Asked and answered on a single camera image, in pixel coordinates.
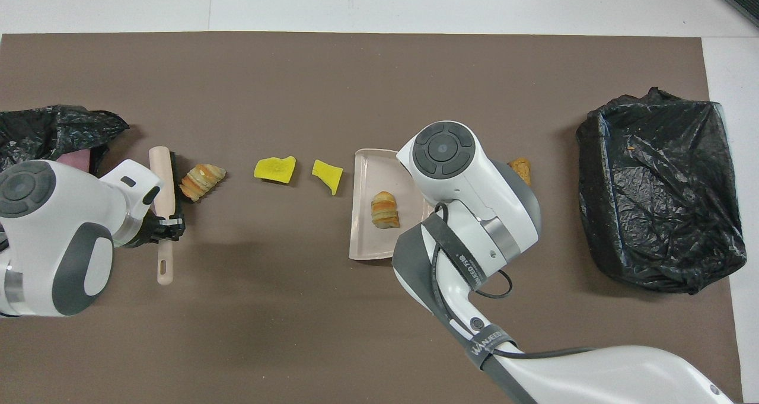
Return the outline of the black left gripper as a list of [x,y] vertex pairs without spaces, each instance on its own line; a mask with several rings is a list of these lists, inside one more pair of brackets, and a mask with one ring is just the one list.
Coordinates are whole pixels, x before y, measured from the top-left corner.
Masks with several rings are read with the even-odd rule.
[[148,243],[157,244],[159,241],[179,241],[185,230],[181,215],[164,218],[146,214],[136,236],[127,243],[127,247],[136,248]]

